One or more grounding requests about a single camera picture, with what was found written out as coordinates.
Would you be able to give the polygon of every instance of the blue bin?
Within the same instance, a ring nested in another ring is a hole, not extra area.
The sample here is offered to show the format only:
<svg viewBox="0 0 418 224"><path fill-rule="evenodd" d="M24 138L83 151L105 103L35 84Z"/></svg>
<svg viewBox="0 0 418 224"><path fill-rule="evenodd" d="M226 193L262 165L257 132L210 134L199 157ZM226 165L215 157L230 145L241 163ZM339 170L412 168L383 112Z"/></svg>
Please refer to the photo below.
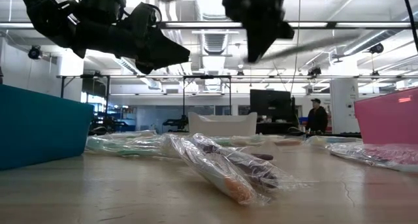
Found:
<svg viewBox="0 0 418 224"><path fill-rule="evenodd" d="M0 170L79 156L93 106L0 84Z"/></svg>

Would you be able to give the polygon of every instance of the desk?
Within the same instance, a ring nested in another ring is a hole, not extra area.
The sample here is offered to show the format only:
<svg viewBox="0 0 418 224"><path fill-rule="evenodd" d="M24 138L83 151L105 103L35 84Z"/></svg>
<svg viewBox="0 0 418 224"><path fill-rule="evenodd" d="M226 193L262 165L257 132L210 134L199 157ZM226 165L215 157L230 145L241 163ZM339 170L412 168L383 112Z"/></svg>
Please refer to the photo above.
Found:
<svg viewBox="0 0 418 224"><path fill-rule="evenodd" d="M280 168L313 181L247 208L182 161L84 155L0 172L0 220L67 223L418 223L418 177L352 163L325 150L274 152Z"/></svg>
<svg viewBox="0 0 418 224"><path fill-rule="evenodd" d="M289 128L294 127L292 123L257 123L255 133L264 135L282 135L289 132Z"/></svg>

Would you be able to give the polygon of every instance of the plastic bag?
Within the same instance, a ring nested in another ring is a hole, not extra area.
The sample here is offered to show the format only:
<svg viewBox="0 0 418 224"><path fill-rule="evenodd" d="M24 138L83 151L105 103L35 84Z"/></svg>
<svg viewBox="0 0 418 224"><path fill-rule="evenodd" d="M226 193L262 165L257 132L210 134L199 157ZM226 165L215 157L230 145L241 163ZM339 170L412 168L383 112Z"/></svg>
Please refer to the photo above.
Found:
<svg viewBox="0 0 418 224"><path fill-rule="evenodd" d="M372 145L362 142L335 143L327 146L333 155L371 166L402 172L418 172L418 145Z"/></svg>
<svg viewBox="0 0 418 224"><path fill-rule="evenodd" d="M221 146L264 146L273 144L276 146L300 145L304 139L301 137L284 137L278 135L254 135L254 136L213 136L210 137Z"/></svg>
<svg viewBox="0 0 418 224"><path fill-rule="evenodd" d="M138 133L120 133L89 136L86 151L115 156L160 156L177 158L170 140L165 136L138 136Z"/></svg>
<svg viewBox="0 0 418 224"><path fill-rule="evenodd" d="M187 138L176 135L167 136L183 161L208 182L214 184L222 193L244 205L268 202L267 198L258 196L249 182L224 156L206 153Z"/></svg>
<svg viewBox="0 0 418 224"><path fill-rule="evenodd" d="M195 134L192 142L202 151L211 154L219 154L236 166L258 190L258 192L272 192L279 189L293 189L300 185L292 176L286 174L270 162L254 155L246 154L230 148L223 148L210 138Z"/></svg>
<svg viewBox="0 0 418 224"><path fill-rule="evenodd" d="M362 142L360 138L347 138L342 136L311 136L305 143L311 146L325 147L329 143Z"/></svg>

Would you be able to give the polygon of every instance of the person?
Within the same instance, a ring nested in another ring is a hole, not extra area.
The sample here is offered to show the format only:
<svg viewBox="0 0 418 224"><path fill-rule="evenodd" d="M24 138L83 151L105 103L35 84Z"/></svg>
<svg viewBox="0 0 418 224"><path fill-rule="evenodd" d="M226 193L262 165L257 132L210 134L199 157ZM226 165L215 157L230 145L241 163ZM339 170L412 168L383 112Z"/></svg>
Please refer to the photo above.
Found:
<svg viewBox="0 0 418 224"><path fill-rule="evenodd" d="M311 133L323 134L328 125L327 111L321 106L321 100L312 99L311 101L312 109L309 111L306 131L310 129Z"/></svg>

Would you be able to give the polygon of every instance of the pink bin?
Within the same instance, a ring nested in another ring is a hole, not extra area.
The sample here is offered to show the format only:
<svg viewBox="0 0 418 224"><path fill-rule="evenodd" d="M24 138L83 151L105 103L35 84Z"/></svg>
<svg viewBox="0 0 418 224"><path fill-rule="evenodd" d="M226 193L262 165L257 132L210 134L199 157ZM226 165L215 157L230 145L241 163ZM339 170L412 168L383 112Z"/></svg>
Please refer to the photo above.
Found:
<svg viewBox="0 0 418 224"><path fill-rule="evenodd" d="M355 103L365 144L411 144L418 147L418 88Z"/></svg>

